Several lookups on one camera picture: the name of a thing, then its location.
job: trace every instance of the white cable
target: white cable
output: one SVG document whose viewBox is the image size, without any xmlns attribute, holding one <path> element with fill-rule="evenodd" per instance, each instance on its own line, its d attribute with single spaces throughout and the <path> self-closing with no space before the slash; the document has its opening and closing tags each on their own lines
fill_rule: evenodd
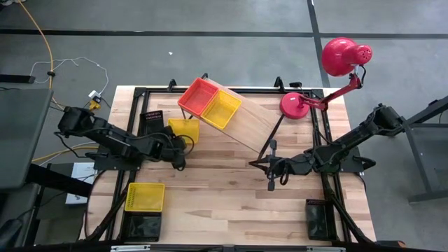
<svg viewBox="0 0 448 252">
<path fill-rule="evenodd" d="M 100 69 L 102 69 L 102 70 L 104 71 L 104 74 L 106 75 L 106 84 L 104 85 L 103 89 L 99 92 L 99 94 L 101 95 L 101 94 L 104 92 L 104 90 L 107 88 L 107 85 L 109 84 L 109 76 L 107 75 L 107 69 L 105 69 L 104 67 L 100 66 L 98 63 L 94 62 L 93 60 L 88 59 L 88 58 L 86 58 L 86 57 L 77 57 L 77 58 L 74 58 L 74 59 L 54 59 L 54 60 L 53 60 L 54 62 L 61 62 L 61 63 L 59 63 L 59 64 L 53 69 L 53 71 L 56 70 L 58 67 L 60 67 L 60 66 L 61 66 L 63 63 L 65 63 L 66 61 L 71 61 L 71 62 L 73 62 L 73 64 L 75 64 L 75 66 L 79 67 L 79 65 L 75 62 L 75 60 L 81 60 L 81 59 L 83 59 L 83 60 L 87 60 L 88 62 L 97 65 L 97 67 L 99 67 Z M 31 73 L 30 73 L 29 75 L 31 76 L 31 75 L 33 74 L 34 67 L 35 67 L 37 64 L 49 64 L 49 63 L 51 63 L 51 62 L 35 62 L 35 63 L 33 64 L 33 67 L 31 68 Z M 49 80 L 50 80 L 50 77 L 48 77 L 48 78 L 47 78 L 45 81 L 43 81 L 43 82 L 39 82 L 39 81 L 35 80 L 35 83 L 44 84 L 44 83 L 46 83 L 46 82 L 49 81 Z"/>
</svg>

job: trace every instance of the wooden tabletop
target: wooden tabletop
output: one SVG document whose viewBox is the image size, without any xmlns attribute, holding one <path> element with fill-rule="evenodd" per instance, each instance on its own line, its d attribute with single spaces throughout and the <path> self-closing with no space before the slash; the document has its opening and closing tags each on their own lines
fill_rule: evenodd
<svg viewBox="0 0 448 252">
<path fill-rule="evenodd" d="M 127 128 L 134 86 L 118 86 L 109 122 Z M 335 89 L 324 89 L 325 95 Z M 280 114 L 280 94 L 244 94 L 251 101 Z M 177 105 L 180 94 L 151 94 L 148 111 L 163 110 L 168 118 L 182 118 Z M 350 130 L 344 99 L 332 101 L 328 109 L 334 139 Z M 137 133 L 138 116 L 134 124 Z M 301 120 L 283 120 L 275 137 L 278 156 L 292 157 L 312 147 L 310 115 Z M 136 182 L 166 185 L 162 218 L 161 244 L 256 244 L 256 245 L 328 245 L 310 241 L 305 222 L 305 200 L 323 199 L 319 174 L 290 176 L 287 185 L 276 184 L 267 191 L 262 171 L 248 165 L 257 153 L 213 127 L 201 122 L 199 142 L 187 157 L 184 171 L 176 171 L 164 162 L 144 162 Z M 102 221 L 111 207 L 117 172 L 107 171 L 93 188 L 88 206 L 87 233 Z M 353 174 L 341 174 L 346 209 L 358 226 L 375 240 L 372 220 L 361 180 Z M 118 234 L 123 210 L 115 222 Z M 338 235 L 342 229 L 337 216 Z"/>
</svg>

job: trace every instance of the lamp base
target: lamp base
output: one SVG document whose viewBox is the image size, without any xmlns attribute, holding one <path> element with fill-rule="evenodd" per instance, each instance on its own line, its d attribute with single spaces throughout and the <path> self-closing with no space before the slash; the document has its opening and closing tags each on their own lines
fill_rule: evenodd
<svg viewBox="0 0 448 252">
<path fill-rule="evenodd" d="M 304 118 L 308 114 L 309 105 L 301 102 L 302 97 L 303 95 L 296 92 L 285 94 L 280 101 L 281 112 L 290 119 Z"/>
</svg>

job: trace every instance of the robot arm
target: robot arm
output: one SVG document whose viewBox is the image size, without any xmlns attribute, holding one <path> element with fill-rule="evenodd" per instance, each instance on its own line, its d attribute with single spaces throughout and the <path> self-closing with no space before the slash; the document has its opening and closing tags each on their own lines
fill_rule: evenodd
<svg viewBox="0 0 448 252">
<path fill-rule="evenodd" d="M 146 136 L 134 136 L 107 122 L 84 108 L 66 107 L 57 126 L 60 134 L 87 137 L 108 149 L 108 153 L 91 155 L 96 161 L 122 169 L 123 166 L 140 167 L 144 160 L 171 162 L 173 168 L 183 170 L 186 165 L 183 152 L 186 143 L 174 135 L 170 126 Z"/>
<path fill-rule="evenodd" d="M 269 179 L 268 190 L 274 190 L 275 179 L 280 179 L 280 184 L 286 185 L 289 175 L 307 175 L 311 170 L 335 173 L 340 170 L 340 164 L 347 158 L 350 150 L 374 135 L 388 136 L 401 131 L 403 120 L 392 107 L 380 104 L 359 126 L 327 145 L 313 146 L 291 158 L 277 157 L 277 143 L 273 140 L 271 154 L 249 164 L 265 172 Z"/>
</svg>

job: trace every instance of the gray floor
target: gray floor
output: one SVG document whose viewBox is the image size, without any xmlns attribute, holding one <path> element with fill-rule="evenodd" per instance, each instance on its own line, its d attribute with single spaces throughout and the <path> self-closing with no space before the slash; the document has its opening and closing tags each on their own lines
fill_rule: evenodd
<svg viewBox="0 0 448 252">
<path fill-rule="evenodd" d="M 314 4 L 318 28 L 324 33 L 448 33 L 444 0 L 314 0 Z M 28 0 L 27 6 L 44 29 L 312 32 L 306 0 Z M 17 5 L 0 12 L 0 27 L 33 29 Z M 85 56 L 107 68 L 110 83 L 104 97 L 109 101 L 117 85 L 167 85 L 171 78 L 187 85 L 204 72 L 224 85 L 271 86 L 276 76 L 282 76 L 286 82 L 322 87 L 313 38 L 49 36 L 48 40 L 56 59 Z M 366 65 L 365 87 L 345 96 L 352 127 L 380 102 L 410 117 L 447 95 L 448 40 L 357 42 L 370 44 L 374 57 Z M 0 35 L 0 72 L 29 74 L 35 61 L 46 60 L 39 36 Z M 41 65 L 34 75 L 42 80 L 47 70 Z M 67 62 L 57 70 L 55 97 L 62 104 L 82 106 L 87 94 L 101 89 L 105 81 L 95 65 L 80 61 L 76 67 Z M 346 78 L 330 77 L 332 88 L 346 84 Z M 109 111 L 103 108 L 98 114 L 107 117 Z M 58 111 L 49 112 L 36 157 L 62 148 L 53 136 L 60 116 Z M 448 121 L 448 115 L 442 121 Z M 70 144 L 84 141 L 69 139 Z M 422 193 L 424 187 L 405 136 L 375 137 L 360 149 L 363 156 L 377 161 L 365 177 L 377 238 L 447 251 L 448 199 L 407 203 L 408 196 Z M 70 155 L 57 159 L 74 161 Z"/>
</svg>

